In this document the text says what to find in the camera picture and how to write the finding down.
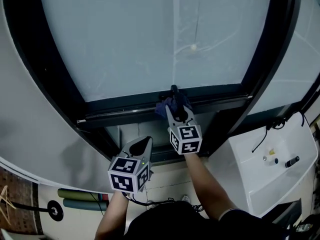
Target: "blue cloth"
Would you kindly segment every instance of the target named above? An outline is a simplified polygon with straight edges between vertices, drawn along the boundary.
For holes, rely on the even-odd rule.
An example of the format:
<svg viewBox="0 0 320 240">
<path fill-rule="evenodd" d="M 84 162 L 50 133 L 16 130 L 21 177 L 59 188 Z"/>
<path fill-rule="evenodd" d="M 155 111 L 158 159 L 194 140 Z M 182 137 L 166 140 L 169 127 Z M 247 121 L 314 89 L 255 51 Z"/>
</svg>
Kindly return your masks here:
<svg viewBox="0 0 320 240">
<path fill-rule="evenodd" d="M 188 98 L 183 95 L 181 93 L 182 96 L 182 104 L 185 105 L 188 109 L 192 110 L 192 106 L 190 104 L 190 101 L 188 100 Z M 163 100 L 160 103 L 157 103 L 155 106 L 155 113 L 162 116 L 165 119 L 168 119 L 167 117 L 167 112 L 166 112 L 166 105 L 168 105 L 171 114 L 173 115 L 174 118 L 177 118 L 177 111 L 178 111 L 178 105 L 177 105 L 177 101 L 175 99 L 175 96 L 172 97 L 168 97 L 165 100 Z"/>
</svg>

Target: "person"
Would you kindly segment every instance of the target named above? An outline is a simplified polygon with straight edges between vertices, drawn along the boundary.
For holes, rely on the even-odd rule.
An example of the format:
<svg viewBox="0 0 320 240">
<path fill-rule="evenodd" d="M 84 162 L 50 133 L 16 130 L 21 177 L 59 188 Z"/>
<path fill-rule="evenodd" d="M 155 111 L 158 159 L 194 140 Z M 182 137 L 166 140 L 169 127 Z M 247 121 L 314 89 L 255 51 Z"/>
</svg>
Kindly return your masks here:
<svg viewBox="0 0 320 240">
<path fill-rule="evenodd" d="M 196 153 L 184 156 L 195 193 L 209 219 L 202 217 L 188 202 L 164 203 L 135 218 L 124 235 L 129 200 L 116 191 L 98 226 L 95 239 L 286 238 L 286 230 L 238 209 Z"/>
</svg>

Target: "green cylinder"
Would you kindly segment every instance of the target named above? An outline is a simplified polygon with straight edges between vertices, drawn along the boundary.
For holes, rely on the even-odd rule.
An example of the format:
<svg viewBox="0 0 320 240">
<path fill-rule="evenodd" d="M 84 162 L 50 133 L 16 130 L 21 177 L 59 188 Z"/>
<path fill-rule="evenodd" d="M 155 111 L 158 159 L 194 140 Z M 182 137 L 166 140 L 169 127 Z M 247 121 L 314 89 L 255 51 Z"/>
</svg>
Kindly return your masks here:
<svg viewBox="0 0 320 240">
<path fill-rule="evenodd" d="M 69 190 L 69 189 L 58 189 L 58 196 L 61 198 L 67 199 L 74 199 L 74 200 L 81 200 L 81 201 L 100 201 L 101 194 L 98 193 L 91 193 L 91 192 L 84 192 L 78 190 Z"/>
<path fill-rule="evenodd" d="M 68 208 L 88 210 L 88 211 L 106 211 L 107 210 L 107 202 L 91 202 L 91 201 L 63 199 L 63 205 L 64 207 L 68 207 Z"/>
</svg>

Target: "forearm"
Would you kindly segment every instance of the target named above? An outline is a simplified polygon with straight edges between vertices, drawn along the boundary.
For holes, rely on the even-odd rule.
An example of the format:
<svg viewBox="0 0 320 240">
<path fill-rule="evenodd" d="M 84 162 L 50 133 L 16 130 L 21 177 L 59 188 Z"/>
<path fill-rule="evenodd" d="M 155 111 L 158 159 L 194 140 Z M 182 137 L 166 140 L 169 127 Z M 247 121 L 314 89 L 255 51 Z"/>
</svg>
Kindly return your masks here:
<svg viewBox="0 0 320 240">
<path fill-rule="evenodd" d="M 195 193 L 206 214 L 213 219 L 236 207 L 219 182 L 208 171 L 197 154 L 186 154 L 185 160 L 191 175 Z"/>
<path fill-rule="evenodd" d="M 105 239 L 106 237 L 116 238 L 124 235 L 128 202 L 129 200 L 121 192 L 114 192 L 96 231 L 96 240 Z"/>
</svg>

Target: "white sink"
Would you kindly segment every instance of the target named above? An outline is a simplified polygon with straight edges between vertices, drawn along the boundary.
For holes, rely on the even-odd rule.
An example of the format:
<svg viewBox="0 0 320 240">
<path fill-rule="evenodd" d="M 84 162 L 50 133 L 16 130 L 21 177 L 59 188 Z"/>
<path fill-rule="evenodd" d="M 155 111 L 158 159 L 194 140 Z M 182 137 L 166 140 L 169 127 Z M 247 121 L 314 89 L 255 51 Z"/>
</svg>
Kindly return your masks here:
<svg viewBox="0 0 320 240">
<path fill-rule="evenodd" d="M 317 147 L 302 115 L 294 114 L 284 128 L 262 127 L 229 138 L 208 160 L 208 168 L 241 209 L 262 217 L 279 204 L 301 181 L 318 157 Z M 300 161 L 285 167 L 299 156 Z M 275 158 L 278 164 L 272 165 Z"/>
</svg>

